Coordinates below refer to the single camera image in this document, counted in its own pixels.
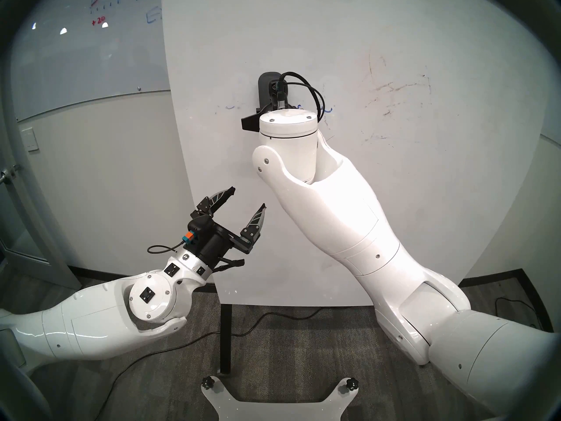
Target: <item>metal stand leg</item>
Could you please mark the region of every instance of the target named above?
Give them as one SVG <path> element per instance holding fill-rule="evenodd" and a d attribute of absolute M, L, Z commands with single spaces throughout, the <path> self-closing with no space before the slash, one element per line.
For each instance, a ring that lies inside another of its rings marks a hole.
<path fill-rule="evenodd" d="M 230 374 L 232 360 L 232 305 L 220 305 L 220 373 Z"/>

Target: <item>black cable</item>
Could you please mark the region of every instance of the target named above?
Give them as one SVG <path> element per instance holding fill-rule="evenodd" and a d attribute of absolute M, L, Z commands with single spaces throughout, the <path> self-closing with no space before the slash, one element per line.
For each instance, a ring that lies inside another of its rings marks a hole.
<path fill-rule="evenodd" d="M 318 122 L 319 122 L 319 121 L 321 120 L 321 118 L 323 117 L 323 115 L 321 114 L 321 108 L 320 108 L 320 106 L 319 106 L 318 97 L 316 96 L 315 91 L 314 91 L 315 89 L 312 88 L 312 86 L 310 85 L 310 83 L 307 82 L 306 79 L 305 79 L 302 75 L 299 75 L 299 74 L 297 74 L 297 73 L 295 73 L 295 72 L 285 72 L 285 73 L 283 73 L 283 74 L 279 77 L 279 79 L 278 79 L 278 84 L 280 84 L 281 87 L 282 87 L 282 85 L 284 84 L 283 81 L 284 81 L 284 77 L 286 77 L 286 76 L 293 76 L 293 77 L 295 77 L 295 78 L 298 78 L 301 82 L 304 83 L 304 85 L 305 85 L 306 87 L 308 87 L 310 93 L 311 93 L 312 96 L 314 97 L 314 102 L 315 102 L 315 104 L 316 104 L 316 108 L 318 109 Z"/>
<path fill-rule="evenodd" d="M 111 388 L 109 389 L 109 393 L 107 394 L 107 397 L 105 398 L 105 401 L 103 402 L 103 404 L 101 405 L 101 408 L 99 409 L 99 412 L 97 414 L 97 416 L 95 417 L 95 421 L 99 418 L 99 415 L 101 415 L 101 412 L 103 412 L 103 409 L 105 408 L 105 405 L 107 404 L 107 402 L 109 401 L 109 396 L 111 395 L 111 391 L 113 391 L 113 387 L 115 386 L 115 383 L 117 383 L 118 378 L 125 372 L 127 371 L 129 368 L 131 368 L 134 364 L 136 364 L 138 361 L 145 359 L 151 355 L 157 355 L 158 353 L 165 353 L 167 351 L 172 351 L 172 350 L 178 350 L 178 349 L 183 349 L 184 347 L 187 347 L 191 344 L 197 343 L 197 341 L 202 340 L 203 338 L 206 338 L 207 336 L 210 335 L 214 335 L 214 334 L 219 334 L 220 332 L 215 331 L 215 332 L 209 332 L 208 334 L 204 334 L 202 336 L 199 336 L 197 339 L 192 340 L 190 343 L 187 344 L 183 344 L 180 345 L 179 347 L 173 347 L 171 349 L 165 349 L 165 350 L 158 350 L 158 351 L 153 351 L 152 353 L 148 353 L 144 356 L 139 357 L 138 359 L 136 359 L 136 361 L 134 361 L 132 364 L 130 364 L 127 368 L 125 368 L 123 371 L 121 371 L 117 377 L 115 377 L 115 380 L 113 381 L 113 383 L 111 384 Z"/>
<path fill-rule="evenodd" d="M 309 318 L 312 318 L 312 317 L 315 316 L 318 312 L 320 312 L 320 311 L 322 311 L 322 310 L 324 310 L 324 309 L 347 309 L 347 308 L 350 308 L 350 307 L 321 307 L 321 308 L 318 308 L 315 312 L 313 312 L 312 314 L 310 314 L 310 315 L 307 316 L 307 317 L 293 317 L 293 316 L 288 316 L 288 315 L 285 315 L 285 314 L 281 314 L 281 313 L 279 313 L 279 312 L 266 312 L 265 314 L 263 314 L 262 316 L 259 317 L 259 319 L 255 322 L 255 324 L 254 324 L 253 326 L 250 327 L 250 329 L 249 329 L 247 332 L 244 332 L 244 333 L 242 333 L 242 334 L 232 334 L 232 336 L 241 337 L 241 336 L 246 336 L 246 335 L 250 334 L 250 333 L 257 327 L 257 325 L 261 322 L 261 320 L 263 320 L 263 318 L 265 318 L 266 316 L 279 316 L 279 317 L 290 318 L 291 320 L 298 320 L 298 321 L 301 321 L 301 320 L 307 320 L 307 319 L 309 319 Z M 124 373 L 125 371 L 127 371 L 129 368 L 131 368 L 131 367 L 132 367 L 134 364 L 136 364 L 138 361 L 141 361 L 142 359 L 146 359 L 147 357 L 150 357 L 150 356 L 152 356 L 152 355 L 157 355 L 157 354 L 159 354 L 159 353 L 166 353 L 166 352 L 168 352 L 168 351 L 183 349 L 183 348 L 185 348 L 185 347 L 188 347 L 189 345 L 192 345 L 192 344 L 194 344 L 194 343 L 197 343 L 198 341 L 202 340 L 203 338 L 206 338 L 207 336 L 216 335 L 216 334 L 220 334 L 220 331 L 209 332 L 208 334 L 201 335 L 201 336 L 199 336 L 197 339 L 194 339 L 194 340 L 190 341 L 190 342 L 187 343 L 187 344 L 183 344 L 183 345 L 180 345 L 180 346 L 178 346 L 178 347 L 172 347 L 171 349 L 164 349 L 164 350 L 153 351 L 152 353 L 148 353 L 148 354 L 146 354 L 146 355 L 144 355 L 144 356 L 141 356 L 141 357 L 139 357 L 138 359 L 136 359 L 136 361 L 132 362 L 127 368 L 123 369 L 123 371 L 121 371 L 121 372 L 115 377 L 115 380 L 113 380 L 113 383 L 111 384 L 111 388 L 109 389 L 109 392 L 108 392 L 108 394 L 107 394 L 107 397 L 105 398 L 105 401 L 104 401 L 103 404 L 101 405 L 101 408 L 99 409 L 99 412 L 98 412 L 97 416 L 95 417 L 95 420 L 97 420 L 97 419 L 99 418 L 99 415 L 101 415 L 101 412 L 103 412 L 103 409 L 105 408 L 107 402 L 109 401 L 109 396 L 111 395 L 111 392 L 113 391 L 113 388 L 115 387 L 115 383 L 117 382 L 118 378 L 119 378 L 120 376 L 122 376 L 123 373 Z"/>
<path fill-rule="evenodd" d="M 319 97 L 321 98 L 321 103 L 323 104 L 323 108 L 321 109 L 321 115 L 318 116 L 318 122 L 319 122 L 321 120 L 321 118 L 323 117 L 324 113 L 325 113 L 325 101 L 323 99 L 323 96 L 321 96 L 321 93 L 319 93 L 319 91 L 317 89 L 315 89 L 314 87 L 312 87 L 310 85 L 307 85 L 307 84 L 303 84 L 301 82 L 291 82 L 291 81 L 289 81 L 286 84 L 294 84 L 294 85 L 297 85 L 297 86 L 304 86 L 304 87 L 307 87 L 308 89 L 313 90 L 314 92 L 316 92 L 319 95 Z"/>
<path fill-rule="evenodd" d="M 156 254 L 156 253 L 166 253 L 166 252 L 170 252 L 171 250 L 174 251 L 174 252 L 177 252 L 175 249 L 178 248 L 179 246 L 181 246 L 183 243 L 185 243 L 185 240 L 181 240 L 181 243 L 179 243 L 178 245 L 176 245 L 176 246 L 174 246 L 174 247 L 172 247 L 172 248 L 169 248 L 169 247 L 167 247 L 167 246 L 162 246 L 161 244 L 154 244 L 153 246 L 150 246 L 149 248 L 147 248 L 146 251 L 147 251 L 148 253 L 153 253 L 153 254 Z M 164 250 L 159 250 L 158 252 L 152 252 L 152 251 L 150 250 L 150 249 L 152 249 L 152 248 L 164 248 Z"/>
<path fill-rule="evenodd" d="M 497 310 L 497 302 L 498 302 L 500 299 L 503 299 L 503 300 L 506 300 L 506 301 L 511 301 L 511 302 L 518 302 L 518 303 L 522 303 L 523 305 L 526 305 L 528 308 L 530 308 L 532 311 L 534 311 L 534 314 L 536 314 L 537 325 L 540 326 L 540 330 L 543 330 L 543 329 L 541 328 L 540 318 L 537 316 L 536 310 L 535 310 L 533 307 L 531 307 L 530 305 L 528 305 L 525 301 L 522 301 L 522 300 L 512 300 L 512 299 L 507 299 L 506 297 L 497 297 L 497 298 L 495 299 L 495 316 L 496 316 L 496 317 L 499 316 L 499 312 L 498 312 L 498 310 Z"/>

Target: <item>black square port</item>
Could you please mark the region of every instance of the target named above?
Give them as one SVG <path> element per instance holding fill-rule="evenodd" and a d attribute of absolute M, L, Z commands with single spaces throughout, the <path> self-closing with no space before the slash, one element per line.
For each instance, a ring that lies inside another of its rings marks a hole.
<path fill-rule="evenodd" d="M 179 267 L 178 267 L 178 266 L 176 266 L 175 264 L 170 264 L 170 265 L 167 266 L 167 268 L 164 270 L 164 273 L 167 274 L 169 277 L 173 277 L 173 275 L 175 275 L 178 271 L 179 271 Z"/>
<path fill-rule="evenodd" d="M 140 298 L 143 299 L 144 303 L 148 303 L 152 297 L 156 294 L 150 288 L 144 288 L 144 291 L 140 293 Z"/>

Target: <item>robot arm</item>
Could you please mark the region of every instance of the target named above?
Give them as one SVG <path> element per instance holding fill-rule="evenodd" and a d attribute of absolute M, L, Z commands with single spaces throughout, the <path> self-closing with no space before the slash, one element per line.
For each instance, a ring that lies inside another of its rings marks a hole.
<path fill-rule="evenodd" d="M 302 110 L 262 115 L 262 146 L 252 158 L 257 174 L 304 235 L 357 278 L 400 350 L 419 365 L 432 362 L 495 414 L 506 413 L 557 336 L 472 311 L 456 284 L 418 264 L 396 238 L 372 188 L 326 143 L 316 118 Z M 298 136 L 306 120 L 315 121 L 314 145 Z M 271 130 L 275 123 L 284 129 Z"/>
<path fill-rule="evenodd" d="M 214 212 L 234 191 L 231 187 L 203 199 L 163 270 L 80 290 L 55 307 L 32 314 L 0 310 L 0 345 L 9 348 L 12 361 L 30 374 L 58 360 L 111 358 L 178 331 L 187 322 L 193 291 L 205 285 L 213 272 L 244 264 L 243 259 L 224 258 L 225 253 L 236 248 L 248 254 L 259 238 L 264 204 L 240 236 L 213 220 Z M 226 265 L 217 266 L 220 261 Z M 139 330 L 126 302 L 136 318 L 162 325 Z"/>
<path fill-rule="evenodd" d="M 273 111 L 261 120 L 281 122 L 275 117 L 289 112 L 294 118 L 293 111 Z M 303 182 L 287 170 L 272 147 L 275 139 L 255 149 L 257 174 L 304 235 L 357 278 L 372 298 L 378 323 L 397 347 L 419 365 L 426 364 L 433 328 L 451 314 L 468 310 L 470 302 L 452 281 L 411 258 L 372 188 L 348 158 L 330 148 L 321 132 L 316 133 L 312 180 Z M 424 304 L 420 310 L 419 303 Z"/>

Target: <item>door handle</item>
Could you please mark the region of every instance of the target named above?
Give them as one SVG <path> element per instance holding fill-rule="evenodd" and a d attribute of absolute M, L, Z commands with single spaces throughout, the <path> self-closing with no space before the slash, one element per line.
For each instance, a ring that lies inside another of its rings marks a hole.
<path fill-rule="evenodd" d="M 0 172 L 0 184 L 10 184 L 10 174 L 11 170 L 8 168 L 5 168 L 2 172 Z"/>

